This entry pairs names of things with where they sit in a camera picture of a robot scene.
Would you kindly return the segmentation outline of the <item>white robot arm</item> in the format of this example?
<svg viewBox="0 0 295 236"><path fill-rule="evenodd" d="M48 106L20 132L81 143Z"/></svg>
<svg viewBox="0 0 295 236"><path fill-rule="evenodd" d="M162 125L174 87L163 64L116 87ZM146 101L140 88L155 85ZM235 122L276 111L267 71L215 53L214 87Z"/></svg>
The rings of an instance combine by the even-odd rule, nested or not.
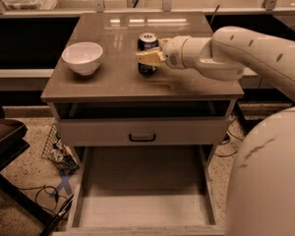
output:
<svg viewBox="0 0 295 236"><path fill-rule="evenodd" d="M223 27L210 38L163 38L136 57L220 81L239 80L250 68L295 103L292 40ZM224 236L295 236L295 104L266 117L240 145L229 177Z"/></svg>

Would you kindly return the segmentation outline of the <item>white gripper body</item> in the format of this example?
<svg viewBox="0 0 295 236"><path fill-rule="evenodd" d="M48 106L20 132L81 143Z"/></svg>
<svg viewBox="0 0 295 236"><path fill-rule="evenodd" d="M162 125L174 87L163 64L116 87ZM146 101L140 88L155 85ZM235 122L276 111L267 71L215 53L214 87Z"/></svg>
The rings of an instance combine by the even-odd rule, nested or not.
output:
<svg viewBox="0 0 295 236"><path fill-rule="evenodd" d="M161 47L165 64L169 68L178 70L186 69L183 61L183 47L188 39L188 36L175 36Z"/></svg>

